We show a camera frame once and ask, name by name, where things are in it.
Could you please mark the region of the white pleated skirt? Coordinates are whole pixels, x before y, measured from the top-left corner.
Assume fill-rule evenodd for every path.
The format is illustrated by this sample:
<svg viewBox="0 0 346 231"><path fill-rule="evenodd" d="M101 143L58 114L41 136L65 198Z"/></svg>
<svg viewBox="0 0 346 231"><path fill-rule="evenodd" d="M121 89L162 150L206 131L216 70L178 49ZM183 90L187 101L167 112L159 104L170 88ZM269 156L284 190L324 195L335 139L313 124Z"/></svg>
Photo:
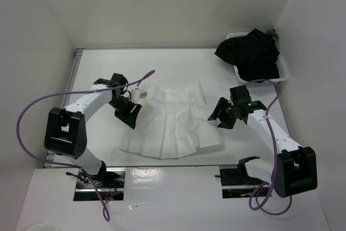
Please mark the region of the white pleated skirt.
<svg viewBox="0 0 346 231"><path fill-rule="evenodd" d="M146 84L134 130L124 132L118 149L153 159L179 159L214 151L223 144L200 83L184 87Z"/></svg>

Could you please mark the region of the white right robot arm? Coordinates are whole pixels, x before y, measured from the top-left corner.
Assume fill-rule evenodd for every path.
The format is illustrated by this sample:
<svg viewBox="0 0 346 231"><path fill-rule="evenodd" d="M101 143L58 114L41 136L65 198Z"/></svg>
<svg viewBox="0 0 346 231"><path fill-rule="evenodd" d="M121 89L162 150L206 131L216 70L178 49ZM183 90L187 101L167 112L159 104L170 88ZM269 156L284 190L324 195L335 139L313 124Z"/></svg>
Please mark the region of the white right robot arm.
<svg viewBox="0 0 346 231"><path fill-rule="evenodd" d="M253 101L246 86L230 89L230 99L221 97L208 121L219 120L219 128L232 129L243 121L253 129L274 156L273 163L258 156L239 160L237 179L243 184L259 179L274 186L279 197L315 190L318 185L316 153L292 139L270 116L261 101Z"/></svg>

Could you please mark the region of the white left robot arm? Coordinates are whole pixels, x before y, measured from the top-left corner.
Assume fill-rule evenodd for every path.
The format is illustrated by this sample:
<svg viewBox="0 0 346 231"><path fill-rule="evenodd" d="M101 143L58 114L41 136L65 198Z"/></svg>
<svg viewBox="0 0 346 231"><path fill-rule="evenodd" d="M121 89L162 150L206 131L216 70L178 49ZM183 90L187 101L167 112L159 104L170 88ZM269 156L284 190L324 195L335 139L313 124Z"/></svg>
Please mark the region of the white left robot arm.
<svg viewBox="0 0 346 231"><path fill-rule="evenodd" d="M97 188L110 182L116 174L107 172L105 163L87 148L86 123L102 106L109 104L116 118L135 129L142 107L138 101L147 94L135 88L125 96L126 85L128 81L122 74L114 73L109 80L99 78L94 81L91 93L64 108L52 108L48 114L45 148L84 169L88 181Z"/></svg>

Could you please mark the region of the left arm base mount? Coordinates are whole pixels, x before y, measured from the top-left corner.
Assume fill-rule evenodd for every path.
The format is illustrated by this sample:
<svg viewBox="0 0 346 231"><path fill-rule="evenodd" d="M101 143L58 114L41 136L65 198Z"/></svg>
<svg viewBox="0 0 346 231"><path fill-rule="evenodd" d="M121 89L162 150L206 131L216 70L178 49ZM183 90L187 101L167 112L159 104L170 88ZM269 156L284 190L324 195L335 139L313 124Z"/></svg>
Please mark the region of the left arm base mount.
<svg viewBox="0 0 346 231"><path fill-rule="evenodd" d="M110 175L109 180L106 180L104 183L94 180L101 198L103 200L122 201L124 199L125 169L109 168L107 172ZM66 172L65 174L76 179L74 201L98 200L94 187L82 171L79 171L78 174L71 172Z"/></svg>

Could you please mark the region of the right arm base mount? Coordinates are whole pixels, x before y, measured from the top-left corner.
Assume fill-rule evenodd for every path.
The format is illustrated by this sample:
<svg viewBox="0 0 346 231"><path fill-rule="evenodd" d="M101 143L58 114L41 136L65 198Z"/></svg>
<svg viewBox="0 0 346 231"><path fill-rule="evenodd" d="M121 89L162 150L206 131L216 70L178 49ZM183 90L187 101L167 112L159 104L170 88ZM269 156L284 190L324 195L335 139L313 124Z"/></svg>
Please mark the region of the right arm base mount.
<svg viewBox="0 0 346 231"><path fill-rule="evenodd" d="M252 192L263 183L259 179L243 180L236 165L220 166L215 178L221 182L222 198L249 198Z"/></svg>

